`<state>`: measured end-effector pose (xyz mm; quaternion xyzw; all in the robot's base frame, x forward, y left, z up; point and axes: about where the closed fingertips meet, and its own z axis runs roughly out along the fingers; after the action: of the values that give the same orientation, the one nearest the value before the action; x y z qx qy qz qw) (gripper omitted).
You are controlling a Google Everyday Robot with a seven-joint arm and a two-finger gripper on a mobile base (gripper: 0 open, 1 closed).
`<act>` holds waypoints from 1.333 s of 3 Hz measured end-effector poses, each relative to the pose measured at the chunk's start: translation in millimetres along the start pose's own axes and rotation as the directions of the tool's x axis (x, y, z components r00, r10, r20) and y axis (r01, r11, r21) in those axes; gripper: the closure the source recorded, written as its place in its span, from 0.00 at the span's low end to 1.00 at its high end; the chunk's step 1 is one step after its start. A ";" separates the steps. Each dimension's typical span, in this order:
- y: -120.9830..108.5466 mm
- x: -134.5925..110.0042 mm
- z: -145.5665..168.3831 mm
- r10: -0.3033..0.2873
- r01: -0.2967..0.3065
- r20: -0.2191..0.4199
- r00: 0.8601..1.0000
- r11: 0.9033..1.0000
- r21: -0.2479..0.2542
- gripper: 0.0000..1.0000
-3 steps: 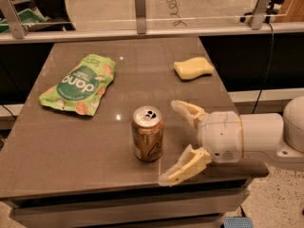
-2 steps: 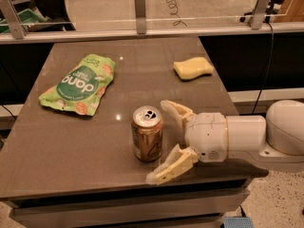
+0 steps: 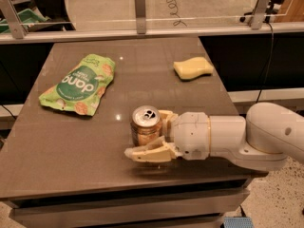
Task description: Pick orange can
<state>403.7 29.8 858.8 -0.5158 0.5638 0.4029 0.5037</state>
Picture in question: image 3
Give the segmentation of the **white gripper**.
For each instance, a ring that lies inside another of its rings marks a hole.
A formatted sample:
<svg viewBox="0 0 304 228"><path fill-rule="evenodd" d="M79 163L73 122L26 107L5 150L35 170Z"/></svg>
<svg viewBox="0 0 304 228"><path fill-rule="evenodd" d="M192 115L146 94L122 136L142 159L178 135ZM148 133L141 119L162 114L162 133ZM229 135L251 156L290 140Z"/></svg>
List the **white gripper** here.
<svg viewBox="0 0 304 228"><path fill-rule="evenodd" d="M179 156L188 161L205 160L210 153L210 120L203 112L181 115L160 110L163 136L146 145L126 148L124 154L133 162L171 162Z"/></svg>

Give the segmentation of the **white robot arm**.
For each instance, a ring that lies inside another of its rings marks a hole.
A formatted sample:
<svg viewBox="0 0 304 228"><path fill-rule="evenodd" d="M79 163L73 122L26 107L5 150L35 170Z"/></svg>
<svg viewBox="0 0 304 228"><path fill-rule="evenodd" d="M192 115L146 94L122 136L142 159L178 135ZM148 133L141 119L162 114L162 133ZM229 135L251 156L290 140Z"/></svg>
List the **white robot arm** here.
<svg viewBox="0 0 304 228"><path fill-rule="evenodd" d="M252 105L245 117L175 114L145 105L132 115L133 129L159 132L138 135L124 151L134 162L202 161L224 158L243 168L272 171L288 157L304 163L304 119L277 104Z"/></svg>

